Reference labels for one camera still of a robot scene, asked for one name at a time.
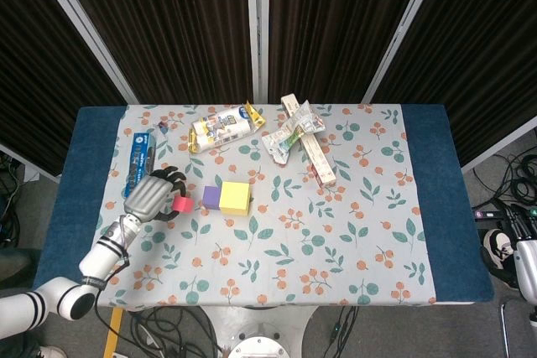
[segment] white cable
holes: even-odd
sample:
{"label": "white cable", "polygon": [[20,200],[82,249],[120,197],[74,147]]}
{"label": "white cable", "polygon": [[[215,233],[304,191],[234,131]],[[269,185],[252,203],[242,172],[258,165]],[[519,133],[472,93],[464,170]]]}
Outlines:
{"label": "white cable", "polygon": [[157,344],[157,342],[154,340],[153,336],[149,333],[149,331],[143,327],[142,324],[138,324],[142,328],[143,331],[145,331],[145,334],[148,335],[148,338],[145,340],[146,345],[155,345],[157,348],[160,348],[159,354],[162,358],[164,358],[164,354],[162,353],[162,347]]}

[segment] blue table mat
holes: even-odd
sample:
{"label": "blue table mat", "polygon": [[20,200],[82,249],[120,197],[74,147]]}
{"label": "blue table mat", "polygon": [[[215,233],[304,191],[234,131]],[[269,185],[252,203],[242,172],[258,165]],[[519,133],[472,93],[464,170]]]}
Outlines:
{"label": "blue table mat", "polygon": [[[437,302],[493,297],[479,256],[467,190],[442,105],[402,105]],[[117,126],[125,106],[81,108],[67,153],[34,287],[54,277],[79,281],[91,247]]]}

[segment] food package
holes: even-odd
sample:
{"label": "food package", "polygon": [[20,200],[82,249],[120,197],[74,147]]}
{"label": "food package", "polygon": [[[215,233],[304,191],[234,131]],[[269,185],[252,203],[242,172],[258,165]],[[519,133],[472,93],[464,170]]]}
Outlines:
{"label": "food package", "polygon": [[263,136],[263,144],[272,155],[275,163],[285,164],[289,158],[289,150],[305,134],[313,134],[325,130],[323,121],[311,110],[310,103],[305,101],[302,106],[276,132]]}
{"label": "food package", "polygon": [[[292,116],[300,107],[299,102],[296,100],[295,94],[288,94],[282,96],[282,107],[287,111],[288,116]],[[311,172],[315,175],[315,179],[321,188],[328,188],[336,184],[336,176],[334,171],[330,167],[326,156],[321,150],[321,146],[315,134],[305,134],[300,138],[302,148],[308,154],[308,158],[311,161]]]}
{"label": "food package", "polygon": [[128,177],[125,187],[127,198],[145,175],[153,172],[155,139],[149,133],[134,133],[131,156],[128,160]]}
{"label": "food package", "polygon": [[256,132],[265,123],[264,118],[249,102],[192,122],[188,149],[201,153]]}

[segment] purple block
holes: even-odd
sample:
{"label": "purple block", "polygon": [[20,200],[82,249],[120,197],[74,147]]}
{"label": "purple block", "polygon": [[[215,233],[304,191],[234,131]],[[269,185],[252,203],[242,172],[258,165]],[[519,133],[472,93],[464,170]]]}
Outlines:
{"label": "purple block", "polygon": [[206,186],[203,190],[203,205],[209,210],[220,210],[221,189],[216,186]]}

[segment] floral tablecloth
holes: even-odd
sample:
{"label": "floral tablecloth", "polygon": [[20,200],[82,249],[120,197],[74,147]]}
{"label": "floral tablecloth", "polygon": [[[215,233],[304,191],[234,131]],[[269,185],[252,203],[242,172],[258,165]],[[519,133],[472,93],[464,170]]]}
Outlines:
{"label": "floral tablecloth", "polygon": [[[281,125],[281,106],[257,106],[267,123],[221,148],[189,154],[197,118],[228,106],[128,106],[119,123],[94,241],[123,213],[135,132],[157,143],[155,169],[185,172],[192,214],[152,221],[129,247],[131,266],[100,304],[429,304],[435,301],[420,206],[399,105],[314,105],[317,134],[336,186],[319,189],[296,144],[276,165],[261,136]],[[206,185],[249,182],[248,217],[201,205]]]}

